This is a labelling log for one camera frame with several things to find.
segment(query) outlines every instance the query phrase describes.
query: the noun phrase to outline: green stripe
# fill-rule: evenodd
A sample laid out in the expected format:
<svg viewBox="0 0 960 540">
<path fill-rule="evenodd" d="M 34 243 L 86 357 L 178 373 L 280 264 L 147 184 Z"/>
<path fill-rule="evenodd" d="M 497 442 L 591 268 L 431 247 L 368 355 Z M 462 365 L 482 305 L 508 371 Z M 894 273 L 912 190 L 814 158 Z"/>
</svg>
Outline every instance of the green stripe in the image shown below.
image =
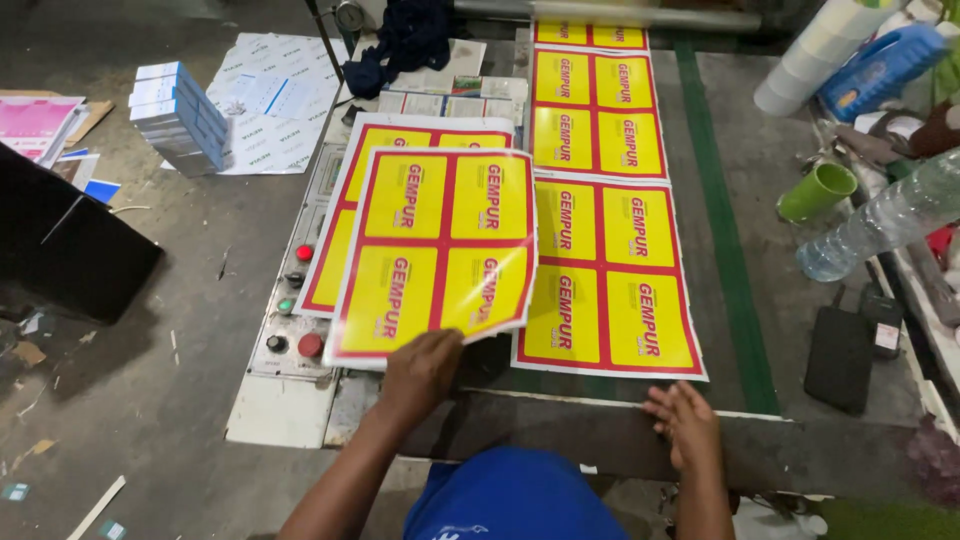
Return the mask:
<svg viewBox="0 0 960 540">
<path fill-rule="evenodd" d="M 687 39 L 674 43 L 680 83 L 684 89 L 686 125 L 693 141 L 693 155 L 700 170 L 700 184 L 707 201 L 707 216 L 713 233 L 713 253 L 716 256 L 724 303 L 727 305 L 727 321 L 733 347 L 736 350 L 737 370 L 740 385 L 747 404 L 747 411 L 758 414 L 780 414 L 777 393 L 770 377 L 760 321 L 754 309 L 754 294 L 750 290 L 747 264 L 740 248 L 740 236 L 727 193 L 720 153 L 713 135 L 713 122 L 700 80 L 700 68 Z"/>
</svg>

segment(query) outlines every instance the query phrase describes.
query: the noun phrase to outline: plastic water bottle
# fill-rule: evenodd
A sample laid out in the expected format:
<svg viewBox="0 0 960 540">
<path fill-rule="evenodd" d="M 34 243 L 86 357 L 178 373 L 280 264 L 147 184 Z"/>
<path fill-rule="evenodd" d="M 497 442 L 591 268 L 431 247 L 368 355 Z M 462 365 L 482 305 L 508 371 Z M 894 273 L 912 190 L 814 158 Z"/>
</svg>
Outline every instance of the plastic water bottle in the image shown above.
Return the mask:
<svg viewBox="0 0 960 540">
<path fill-rule="evenodd" d="M 851 214 L 847 223 L 797 250 L 804 273 L 835 282 L 860 262 L 909 244 L 960 218 L 960 148 L 928 160 Z"/>
</svg>

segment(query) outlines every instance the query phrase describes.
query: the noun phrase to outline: stack of boxes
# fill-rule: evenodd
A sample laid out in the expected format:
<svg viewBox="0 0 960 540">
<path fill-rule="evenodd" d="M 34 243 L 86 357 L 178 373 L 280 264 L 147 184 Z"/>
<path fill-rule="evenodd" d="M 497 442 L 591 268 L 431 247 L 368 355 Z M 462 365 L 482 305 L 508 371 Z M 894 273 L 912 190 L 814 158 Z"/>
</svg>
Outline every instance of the stack of boxes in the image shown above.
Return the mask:
<svg viewBox="0 0 960 540">
<path fill-rule="evenodd" d="M 133 125 L 184 176 L 224 170 L 227 120 L 182 63 L 138 67 L 128 105 Z"/>
</svg>

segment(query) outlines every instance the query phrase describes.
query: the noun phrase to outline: dark blue cloth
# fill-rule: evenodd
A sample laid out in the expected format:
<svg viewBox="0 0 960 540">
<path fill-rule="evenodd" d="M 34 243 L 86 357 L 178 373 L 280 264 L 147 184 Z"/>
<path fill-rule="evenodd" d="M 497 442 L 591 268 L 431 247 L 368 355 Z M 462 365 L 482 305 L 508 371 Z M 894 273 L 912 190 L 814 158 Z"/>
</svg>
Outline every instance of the dark blue cloth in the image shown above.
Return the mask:
<svg viewBox="0 0 960 540">
<path fill-rule="evenodd" d="M 628 538 L 579 469 L 556 454 L 500 447 L 435 463 L 403 540 Z"/>
<path fill-rule="evenodd" d="M 350 93 L 373 99 L 401 71 L 421 66 L 441 70 L 450 61 L 450 36 L 444 0 L 392 0 L 383 11 L 383 26 L 376 31 L 376 47 L 363 52 L 360 61 L 344 62 L 344 79 Z M 380 61 L 387 60 L 386 66 Z"/>
</svg>

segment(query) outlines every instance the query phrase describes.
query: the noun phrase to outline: yellow label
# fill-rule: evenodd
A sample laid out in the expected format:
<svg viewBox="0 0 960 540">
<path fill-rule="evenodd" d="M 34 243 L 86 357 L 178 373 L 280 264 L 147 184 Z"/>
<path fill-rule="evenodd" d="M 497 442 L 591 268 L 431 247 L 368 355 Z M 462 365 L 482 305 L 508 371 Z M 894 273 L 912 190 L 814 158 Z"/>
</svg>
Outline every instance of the yellow label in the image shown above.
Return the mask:
<svg viewBox="0 0 960 540">
<path fill-rule="evenodd" d="M 337 221 L 332 226 L 333 233 L 330 235 L 330 243 L 326 250 L 324 267 L 320 269 L 320 278 L 310 299 L 314 304 L 323 306 L 337 304 L 340 283 L 344 279 L 344 267 L 347 265 L 350 237 L 353 235 L 353 218 L 356 213 L 355 210 L 341 210 Z"/>
<path fill-rule="evenodd" d="M 678 292 L 672 276 L 607 274 L 612 363 L 693 367 Z"/>
<path fill-rule="evenodd" d="M 534 164 L 541 167 L 590 169 L 593 142 L 589 110 L 537 107 Z"/>
<path fill-rule="evenodd" d="M 546 264 L 537 268 L 523 353 L 600 361 L 596 271 Z"/>
<path fill-rule="evenodd" d="M 537 181 L 540 254 L 547 257 L 596 258 L 593 187 Z"/>
<path fill-rule="evenodd" d="M 509 156 L 457 160 L 453 192 L 454 238 L 522 238 L 527 235 L 527 170 Z"/>
<path fill-rule="evenodd" d="M 537 96 L 540 101 L 589 105 L 590 74 L 587 55 L 537 53 Z"/>
<path fill-rule="evenodd" d="M 370 128 L 363 139 L 363 146 L 357 153 L 357 165 L 353 175 L 347 180 L 346 199 L 356 202 L 360 199 L 360 188 L 363 179 L 367 176 L 367 160 L 370 158 L 370 149 L 374 146 L 430 146 L 430 133 L 411 132 L 407 130 L 384 130 Z"/>
<path fill-rule="evenodd" d="M 513 318 L 526 272 L 526 248 L 451 249 L 441 325 L 472 335 Z"/>
<path fill-rule="evenodd" d="M 596 57 L 597 105 L 615 109 L 653 107 L 645 58 Z"/>
<path fill-rule="evenodd" d="M 341 350 L 392 352 L 426 331 L 436 270 L 435 248 L 361 248 Z"/>
<path fill-rule="evenodd" d="M 444 148 L 506 148 L 505 135 L 440 135 L 440 146 Z"/>
<path fill-rule="evenodd" d="M 544 43 L 586 45 L 587 25 L 540 21 L 537 23 L 537 39 Z"/>
<path fill-rule="evenodd" d="M 660 137 L 650 112 L 598 112 L 600 168 L 624 174 L 659 174 Z"/>
<path fill-rule="evenodd" d="M 604 187 L 603 218 L 608 261 L 673 266 L 664 192 Z"/>
<path fill-rule="evenodd" d="M 376 170 L 367 236 L 437 238 L 444 210 L 446 158 L 384 156 Z"/>
<path fill-rule="evenodd" d="M 622 26 L 594 26 L 593 45 L 596 47 L 642 48 L 643 29 Z"/>
</svg>

